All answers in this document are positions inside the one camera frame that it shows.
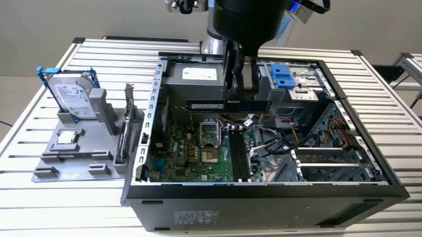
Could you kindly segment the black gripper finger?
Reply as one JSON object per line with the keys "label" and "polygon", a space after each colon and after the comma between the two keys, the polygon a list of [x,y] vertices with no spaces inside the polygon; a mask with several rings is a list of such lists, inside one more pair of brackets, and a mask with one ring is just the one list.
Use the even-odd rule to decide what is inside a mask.
{"label": "black gripper finger", "polygon": [[255,86],[253,86],[253,59],[251,56],[244,57],[244,92],[245,98],[252,99],[255,96]]}
{"label": "black gripper finger", "polygon": [[244,89],[241,73],[244,55],[239,43],[233,41],[227,42],[224,60],[224,80],[227,85],[225,98],[227,100],[240,100]]}

